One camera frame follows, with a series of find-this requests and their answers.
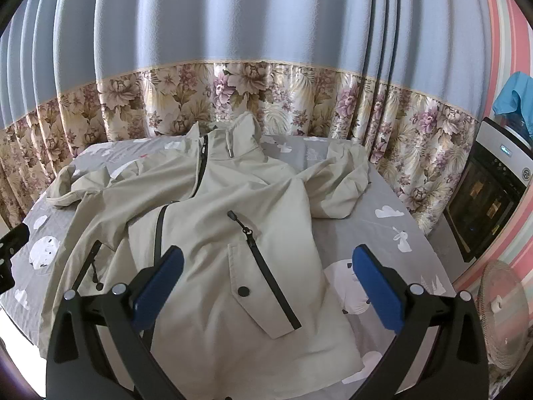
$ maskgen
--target bed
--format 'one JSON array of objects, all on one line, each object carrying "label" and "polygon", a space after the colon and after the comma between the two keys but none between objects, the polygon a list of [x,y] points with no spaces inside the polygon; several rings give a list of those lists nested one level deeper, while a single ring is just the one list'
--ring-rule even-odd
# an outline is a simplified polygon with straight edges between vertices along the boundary
[{"label": "bed", "polygon": [[[94,144],[74,159],[75,177],[106,166],[117,175],[125,164],[160,149],[172,149],[181,137],[159,136]],[[331,139],[318,137],[263,135],[261,145],[267,156],[280,159],[302,170],[324,159]],[[348,263],[353,249],[367,244],[385,266],[393,267],[407,283],[421,283],[430,293],[455,295],[454,289],[433,249],[406,207],[373,166],[370,185],[343,220],[313,220],[313,235],[324,273],[335,287],[343,312],[353,328],[365,369],[305,398],[348,398],[362,384],[394,338],[386,330],[360,285],[351,278]],[[13,259],[16,287],[0,297],[0,303],[17,327],[32,342],[37,342],[40,313],[53,257],[65,237],[76,206],[56,209],[43,195],[24,222],[30,228],[28,244]],[[407,386],[416,380],[417,367],[425,361],[432,336],[424,346]]]}]

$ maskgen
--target blue cloth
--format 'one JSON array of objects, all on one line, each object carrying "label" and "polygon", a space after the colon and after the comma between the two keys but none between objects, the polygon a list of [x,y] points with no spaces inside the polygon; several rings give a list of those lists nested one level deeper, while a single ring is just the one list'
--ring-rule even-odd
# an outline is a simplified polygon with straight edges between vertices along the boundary
[{"label": "blue cloth", "polygon": [[512,74],[492,109],[495,114],[521,114],[529,136],[533,136],[533,78],[522,72]]},{"label": "blue cloth", "polygon": [[405,309],[396,291],[383,275],[383,267],[381,265],[378,267],[367,251],[369,249],[365,245],[359,245],[353,250],[353,273],[359,279],[364,291],[370,298],[383,326],[398,335],[404,325],[403,315]]}]

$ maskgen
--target zipper pull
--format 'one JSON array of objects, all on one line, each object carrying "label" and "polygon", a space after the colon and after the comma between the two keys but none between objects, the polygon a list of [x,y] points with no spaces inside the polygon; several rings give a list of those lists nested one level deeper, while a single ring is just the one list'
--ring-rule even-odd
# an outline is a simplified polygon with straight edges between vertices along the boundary
[{"label": "zipper pull", "polygon": [[243,233],[246,235],[246,240],[249,243],[254,243],[255,244],[255,240],[254,240],[254,237],[253,237],[252,230],[249,229],[248,227],[246,227],[246,225],[244,225],[242,222],[239,221],[239,219],[237,218],[235,212],[234,211],[228,211],[228,217],[230,217],[230,220],[236,221],[242,227]]},{"label": "zipper pull", "polygon": [[103,289],[103,284],[98,280],[97,268],[94,266],[94,260],[91,262],[93,267],[93,283],[97,285],[97,290],[100,291]]},{"label": "zipper pull", "polygon": [[207,135],[204,135],[204,143],[202,144],[202,150],[201,150],[202,158],[206,157],[205,151],[207,150],[207,142],[208,142]]}]

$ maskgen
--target oven door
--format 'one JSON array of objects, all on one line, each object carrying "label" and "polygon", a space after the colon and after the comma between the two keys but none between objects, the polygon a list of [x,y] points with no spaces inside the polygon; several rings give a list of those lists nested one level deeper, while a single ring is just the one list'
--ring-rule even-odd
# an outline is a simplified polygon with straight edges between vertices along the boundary
[{"label": "oven door", "polygon": [[517,205],[492,174],[469,158],[445,216],[465,262],[478,258],[498,236]]}]

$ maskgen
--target curtain trim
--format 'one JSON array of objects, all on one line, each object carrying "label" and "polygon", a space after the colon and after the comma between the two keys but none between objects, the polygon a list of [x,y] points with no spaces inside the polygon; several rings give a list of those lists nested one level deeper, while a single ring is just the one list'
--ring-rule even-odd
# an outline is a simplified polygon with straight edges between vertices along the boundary
[{"label": "curtain trim", "polygon": [[[72,93],[72,92],[74,92],[74,91],[76,91],[76,90],[78,90],[80,88],[83,88],[85,86],[88,86],[90,84],[95,84],[95,83],[99,83],[99,82],[106,82],[106,81],[109,81],[109,80],[112,80],[112,79],[128,76],[128,75],[134,74],[136,72],[144,72],[144,71],[149,71],[149,70],[166,69],[166,68],[169,68],[169,67],[172,67],[172,66],[179,66],[179,65],[185,65],[185,64],[223,64],[223,63],[252,63],[253,64],[253,63],[262,63],[262,62],[269,63],[269,64],[294,65],[294,66],[299,66],[301,68],[330,70],[330,71],[335,71],[335,72],[354,75],[354,76],[361,77],[363,79],[374,81],[374,82],[383,82],[385,84],[388,84],[391,87],[397,87],[397,88],[402,89],[402,90],[409,90],[410,92],[430,97],[431,99],[434,99],[436,101],[441,102],[444,106],[453,107],[454,109],[457,109],[458,111],[470,114],[475,119],[478,118],[471,111],[468,111],[468,110],[463,109],[463,108],[461,108],[459,106],[453,105],[452,103],[447,102],[445,99],[443,99],[443,98],[441,98],[439,96],[432,95],[432,94],[429,94],[427,92],[422,92],[421,90],[415,90],[415,89],[410,88],[409,86],[406,86],[406,85],[403,85],[403,84],[400,84],[400,83],[389,82],[388,80],[378,79],[377,77],[365,76],[361,72],[350,71],[350,70],[341,69],[341,68],[334,68],[332,66],[321,66],[321,65],[315,65],[315,64],[289,62],[289,61],[284,61],[284,60],[266,60],[264,58],[263,59],[227,59],[227,60],[198,59],[198,60],[179,61],[179,62],[174,62],[174,63],[165,63],[165,64],[161,64],[161,65],[150,65],[150,66],[146,66],[144,68],[138,68],[138,69],[135,69],[135,70],[132,70],[132,71],[118,73],[118,74],[115,74],[115,75],[110,76],[110,77],[105,77],[105,78],[100,78],[100,79],[95,79],[93,81],[85,82],[83,84],[80,84],[80,85],[78,85],[76,87],[73,87],[73,88],[70,88],[68,90],[65,90],[63,92],[58,92],[56,97],[60,97],[62,95],[68,95],[69,93]],[[40,104],[45,104],[45,103],[49,102],[50,100],[55,99],[56,97],[52,97],[52,98],[48,99],[47,101],[42,101]]]}]

